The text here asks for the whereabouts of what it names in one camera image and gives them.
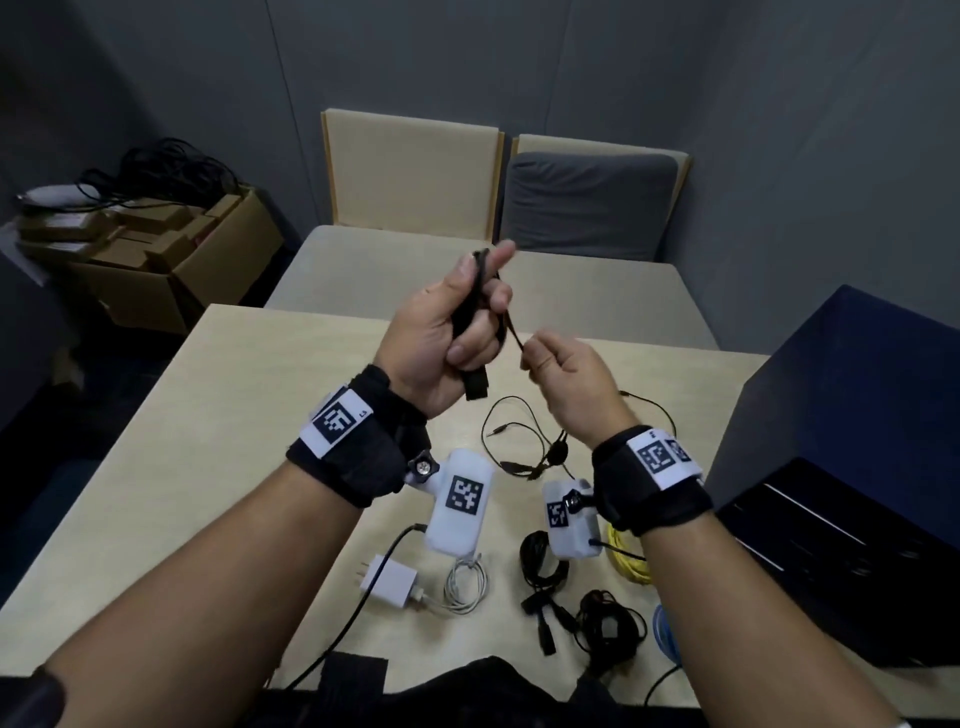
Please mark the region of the white plug charger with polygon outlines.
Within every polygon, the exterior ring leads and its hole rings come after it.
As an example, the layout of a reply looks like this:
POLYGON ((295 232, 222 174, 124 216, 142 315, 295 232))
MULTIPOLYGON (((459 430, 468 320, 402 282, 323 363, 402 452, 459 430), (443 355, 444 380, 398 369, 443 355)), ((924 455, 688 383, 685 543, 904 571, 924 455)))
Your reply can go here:
POLYGON ((425 592, 413 567, 382 554, 375 555, 362 567, 359 588, 370 598, 396 609, 422 603, 425 592))

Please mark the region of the person's right forearm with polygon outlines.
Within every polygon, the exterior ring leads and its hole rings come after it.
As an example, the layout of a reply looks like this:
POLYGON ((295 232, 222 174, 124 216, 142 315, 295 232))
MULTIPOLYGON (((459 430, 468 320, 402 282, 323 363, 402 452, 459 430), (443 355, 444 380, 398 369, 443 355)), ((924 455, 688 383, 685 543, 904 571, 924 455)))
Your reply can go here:
POLYGON ((640 540, 712 728, 904 728, 900 713, 713 513, 640 540))

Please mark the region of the pile of small brown cartons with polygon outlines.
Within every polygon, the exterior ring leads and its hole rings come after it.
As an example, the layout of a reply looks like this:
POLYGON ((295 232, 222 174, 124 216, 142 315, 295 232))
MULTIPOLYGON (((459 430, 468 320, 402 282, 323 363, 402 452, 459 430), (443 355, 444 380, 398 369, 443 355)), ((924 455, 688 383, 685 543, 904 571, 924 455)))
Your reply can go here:
POLYGON ((104 209, 32 213, 17 220, 17 247, 45 265, 172 273, 243 200, 228 194, 202 208, 142 198, 104 209))

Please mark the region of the person's black clothing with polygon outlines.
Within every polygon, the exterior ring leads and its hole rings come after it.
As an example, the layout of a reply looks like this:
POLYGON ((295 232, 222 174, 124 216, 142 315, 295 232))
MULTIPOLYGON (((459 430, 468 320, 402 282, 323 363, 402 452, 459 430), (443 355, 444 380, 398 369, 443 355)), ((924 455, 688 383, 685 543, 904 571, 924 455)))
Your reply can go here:
POLYGON ((710 728, 702 710, 619 703, 582 674, 567 699, 491 656, 399 692, 389 661, 335 652, 313 690, 263 690, 236 728, 710 728))

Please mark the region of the person's left forearm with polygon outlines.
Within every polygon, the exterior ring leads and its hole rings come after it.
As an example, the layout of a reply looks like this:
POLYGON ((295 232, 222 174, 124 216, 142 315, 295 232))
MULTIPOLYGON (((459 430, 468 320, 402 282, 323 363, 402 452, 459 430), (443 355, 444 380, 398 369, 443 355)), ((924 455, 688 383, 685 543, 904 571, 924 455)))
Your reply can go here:
POLYGON ((280 465, 45 662, 56 728, 224 728, 282 661, 362 510, 280 465))

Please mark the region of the grey cushion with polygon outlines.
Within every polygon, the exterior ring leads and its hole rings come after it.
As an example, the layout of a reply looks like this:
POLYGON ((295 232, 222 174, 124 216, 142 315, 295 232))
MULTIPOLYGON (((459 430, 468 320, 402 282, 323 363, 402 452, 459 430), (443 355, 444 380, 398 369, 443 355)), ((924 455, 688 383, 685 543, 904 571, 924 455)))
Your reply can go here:
POLYGON ((520 152, 507 169, 500 237, 529 252, 653 262, 678 171, 661 153, 520 152))

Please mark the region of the large cardboard box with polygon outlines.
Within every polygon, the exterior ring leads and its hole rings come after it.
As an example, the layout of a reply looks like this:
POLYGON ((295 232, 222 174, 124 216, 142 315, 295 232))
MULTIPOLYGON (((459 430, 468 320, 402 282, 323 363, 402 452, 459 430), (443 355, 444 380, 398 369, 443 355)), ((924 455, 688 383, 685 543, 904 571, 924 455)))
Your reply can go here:
POLYGON ((99 305, 114 325, 186 335, 209 306, 239 304, 282 247, 282 233, 258 190, 244 185, 242 195, 244 200, 172 273, 34 262, 99 305))

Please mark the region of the beige bench seat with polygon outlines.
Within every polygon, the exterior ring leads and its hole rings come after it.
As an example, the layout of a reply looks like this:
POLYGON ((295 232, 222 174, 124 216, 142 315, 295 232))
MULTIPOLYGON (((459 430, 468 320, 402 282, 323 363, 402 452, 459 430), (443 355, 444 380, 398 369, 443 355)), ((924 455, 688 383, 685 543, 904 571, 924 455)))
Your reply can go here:
MULTIPOLYGON (((479 241, 341 225, 315 227, 265 303, 267 310, 389 320, 442 279, 479 241)), ((521 333, 699 350, 717 342, 669 264, 519 251, 500 274, 521 333)))

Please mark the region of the white oblong device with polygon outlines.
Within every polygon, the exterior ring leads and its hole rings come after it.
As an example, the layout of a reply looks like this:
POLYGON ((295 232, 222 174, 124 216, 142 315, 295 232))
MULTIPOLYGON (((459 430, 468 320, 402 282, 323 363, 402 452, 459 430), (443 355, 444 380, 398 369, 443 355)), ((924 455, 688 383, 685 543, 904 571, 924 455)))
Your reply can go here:
POLYGON ((34 187, 15 196, 23 210, 71 211, 96 208, 103 202, 96 187, 85 183, 34 187))

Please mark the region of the dark blue storage box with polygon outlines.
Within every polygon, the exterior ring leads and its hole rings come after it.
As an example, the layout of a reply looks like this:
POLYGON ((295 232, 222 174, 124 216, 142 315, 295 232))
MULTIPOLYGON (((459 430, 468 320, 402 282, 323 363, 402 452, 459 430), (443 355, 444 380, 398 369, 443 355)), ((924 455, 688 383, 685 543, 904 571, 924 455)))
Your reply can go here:
POLYGON ((836 641, 960 667, 960 330, 842 286, 743 385, 705 487, 836 641))

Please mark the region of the person's left hand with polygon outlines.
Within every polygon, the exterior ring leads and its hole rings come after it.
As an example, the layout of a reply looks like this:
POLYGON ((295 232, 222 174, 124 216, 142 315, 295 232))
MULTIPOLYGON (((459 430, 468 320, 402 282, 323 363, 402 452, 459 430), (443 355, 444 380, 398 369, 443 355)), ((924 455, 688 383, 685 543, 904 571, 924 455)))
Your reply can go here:
POLYGON ((499 317, 507 313, 513 290, 497 274, 516 252, 512 240, 489 250, 482 277, 485 300, 463 333, 453 333, 451 319, 439 319, 439 283, 444 278, 416 291, 394 313, 373 363, 389 378, 390 389, 427 419, 462 398, 464 371, 482 368, 500 354, 499 317))

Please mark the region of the person's right hand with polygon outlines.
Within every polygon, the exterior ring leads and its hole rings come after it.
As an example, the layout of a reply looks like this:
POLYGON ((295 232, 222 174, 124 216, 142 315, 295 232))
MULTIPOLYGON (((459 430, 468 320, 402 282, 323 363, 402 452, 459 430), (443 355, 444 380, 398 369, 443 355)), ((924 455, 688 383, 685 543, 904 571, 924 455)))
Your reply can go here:
POLYGON ((590 450, 641 425, 606 362, 588 343, 541 329, 524 347, 548 347, 561 361, 562 373, 530 379, 561 428, 590 450))

